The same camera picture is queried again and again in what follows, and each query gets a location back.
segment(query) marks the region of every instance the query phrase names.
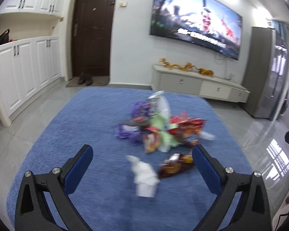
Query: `brown door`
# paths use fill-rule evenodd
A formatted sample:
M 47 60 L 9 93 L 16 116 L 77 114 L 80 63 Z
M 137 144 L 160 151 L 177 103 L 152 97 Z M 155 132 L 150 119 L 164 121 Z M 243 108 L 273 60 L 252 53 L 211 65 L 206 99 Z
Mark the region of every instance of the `brown door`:
M 115 0 L 76 0 L 73 21 L 73 76 L 109 76 Z

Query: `door frame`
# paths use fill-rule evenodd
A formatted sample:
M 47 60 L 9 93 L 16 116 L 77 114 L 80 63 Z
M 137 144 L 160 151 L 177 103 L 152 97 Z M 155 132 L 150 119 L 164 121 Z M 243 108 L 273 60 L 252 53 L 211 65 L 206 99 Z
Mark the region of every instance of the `door frame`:
M 73 38 L 73 16 L 76 0 L 64 0 L 64 4 L 67 4 L 67 8 L 63 8 L 63 16 L 66 17 L 63 20 L 62 25 L 62 43 L 61 50 L 65 60 L 62 60 L 63 70 L 62 74 L 65 76 L 65 80 L 68 81 L 73 78 L 72 72 L 72 38 Z
M 76 14 L 76 1 L 74 2 L 74 9 L 73 9 L 73 19 L 72 19 L 72 27 L 71 27 L 71 72 L 72 72 L 72 78 L 73 78 L 73 73 L 74 73 L 74 69 L 73 69 L 73 60 L 74 60 L 74 56 L 73 56 L 73 33 L 74 33 L 74 28 L 73 25 L 75 23 L 75 14 Z

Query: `drawer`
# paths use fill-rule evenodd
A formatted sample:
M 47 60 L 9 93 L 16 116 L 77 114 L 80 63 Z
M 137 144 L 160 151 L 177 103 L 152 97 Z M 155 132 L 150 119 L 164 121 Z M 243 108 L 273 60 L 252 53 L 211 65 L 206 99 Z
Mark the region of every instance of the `drawer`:
M 213 82 L 203 82 L 200 89 L 200 96 L 216 99 L 228 99 L 231 88 Z
M 246 102 L 249 96 L 248 92 L 231 89 L 228 100 L 232 102 Z
M 198 95 L 201 83 L 202 80 L 192 77 L 162 73 L 158 90 Z

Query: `metal screw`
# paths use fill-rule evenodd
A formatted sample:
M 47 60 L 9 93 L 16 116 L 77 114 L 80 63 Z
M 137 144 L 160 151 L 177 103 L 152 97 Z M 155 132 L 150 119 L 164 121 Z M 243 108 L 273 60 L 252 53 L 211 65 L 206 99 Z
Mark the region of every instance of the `metal screw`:
M 232 174 L 234 172 L 233 168 L 232 167 L 227 167 L 225 168 L 225 171 L 228 173 L 228 174 Z
M 29 176 L 31 176 L 31 171 L 25 172 L 25 177 L 29 177 Z
M 255 172 L 254 172 L 254 175 L 255 175 L 256 177 L 260 177 L 260 176 L 261 176 L 261 173 L 260 173 L 259 171 L 255 171 Z
M 60 173 L 60 168 L 59 167 L 55 167 L 52 169 L 53 174 L 58 174 Z

